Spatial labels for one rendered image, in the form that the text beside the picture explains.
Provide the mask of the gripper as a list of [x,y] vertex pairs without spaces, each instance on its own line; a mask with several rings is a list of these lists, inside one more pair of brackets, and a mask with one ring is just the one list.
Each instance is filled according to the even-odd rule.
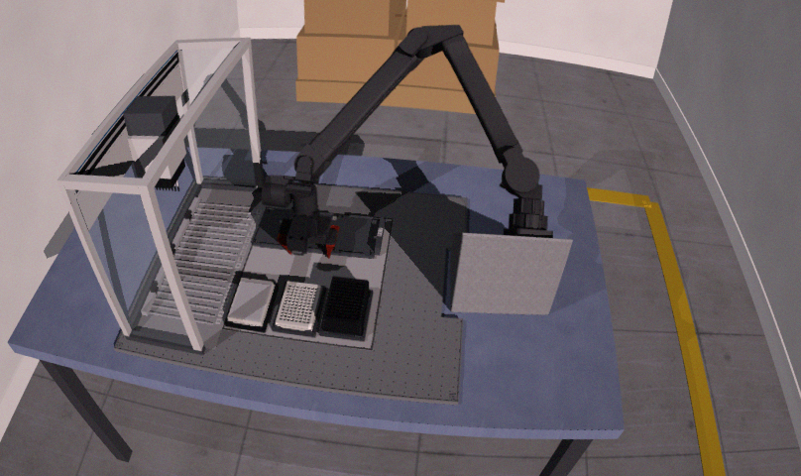
[[[293,212],[296,215],[299,215],[299,216],[310,216],[310,215],[313,215],[314,213],[316,213],[317,210],[318,210],[318,206],[317,206],[315,211],[313,211],[313,212],[311,212],[311,214],[307,214],[307,215],[303,215],[303,214],[297,213],[294,210],[293,210]],[[331,223],[330,217],[320,216],[320,229],[319,229],[318,236],[310,236],[309,242],[308,242],[308,243],[326,244],[326,251],[327,251],[328,259],[330,258],[330,253],[331,253],[331,251],[333,250],[333,248],[335,246],[337,235],[338,235],[338,231],[339,231],[339,226],[331,225],[331,227],[329,229],[329,232],[328,232],[328,236],[327,236],[327,231],[328,231],[328,227],[330,226],[330,223]],[[291,254],[291,251],[289,251],[287,249],[287,245],[286,245],[286,237],[287,237],[288,231],[289,231],[289,221],[288,221],[288,219],[283,219],[282,224],[281,224],[280,229],[279,229],[279,235],[278,235],[277,240]]]

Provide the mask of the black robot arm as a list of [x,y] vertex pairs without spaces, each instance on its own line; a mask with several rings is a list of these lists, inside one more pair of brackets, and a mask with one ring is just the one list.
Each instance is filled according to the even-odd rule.
[[308,238],[318,236],[320,212],[318,209],[313,215],[299,216],[293,210],[303,215],[316,210],[315,184],[319,184],[319,177],[343,146],[411,71],[425,58],[440,52],[451,64],[499,164],[503,164],[500,187],[518,197],[514,198],[514,213],[509,217],[509,228],[512,229],[504,229],[504,235],[553,238],[553,231],[547,231],[544,201],[540,200],[539,169],[533,160],[523,156],[522,148],[463,34],[460,25],[422,26],[410,30],[385,63],[296,156],[295,177],[266,177],[261,195],[263,205],[288,208],[292,201],[286,245],[294,255],[307,254]]

